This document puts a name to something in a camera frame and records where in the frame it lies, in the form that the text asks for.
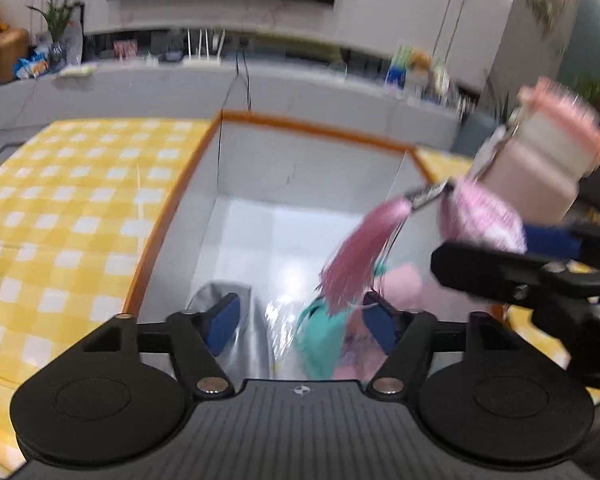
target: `gray cloth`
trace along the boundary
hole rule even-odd
[[[273,355],[264,308],[250,286],[229,282],[203,285],[189,302],[187,311],[206,312],[230,292],[240,298],[240,323],[216,362],[236,389],[245,379],[272,379]],[[143,354],[142,362],[173,376],[170,359],[164,354]]]

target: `pink tassel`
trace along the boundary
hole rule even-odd
[[[343,242],[320,273],[320,288],[331,314],[349,308],[371,288],[378,256],[410,212],[411,203],[403,196],[388,200],[367,213]]]

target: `pink plush toy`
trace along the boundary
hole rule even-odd
[[[407,310],[418,302],[422,279],[415,266],[404,264],[378,276],[374,280],[374,289],[394,308]],[[356,308],[347,321],[342,355],[333,378],[358,379],[366,383],[385,359],[386,355],[363,322],[362,309]]]

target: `green plant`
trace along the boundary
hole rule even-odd
[[[600,113],[600,79],[576,79],[574,90]]]
[[[70,3],[69,0],[62,0],[62,2],[60,0],[48,0],[46,12],[32,5],[27,7],[42,14],[49,29],[49,34],[51,34],[51,41],[55,43],[62,39],[64,30],[71,19],[71,12],[79,5],[80,3],[76,1]]]

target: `blue gripper pad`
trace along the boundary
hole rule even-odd
[[[240,323],[240,298],[237,294],[227,294],[207,313],[205,323],[205,344],[214,357],[218,357],[231,339]]]
[[[362,319],[369,332],[378,341],[382,351],[387,355],[394,351],[398,339],[395,334],[397,327],[391,314],[376,303],[374,306],[363,309]]]
[[[524,224],[523,228],[526,252],[560,260],[577,260],[580,257],[582,240],[572,237],[568,231],[528,224]]]

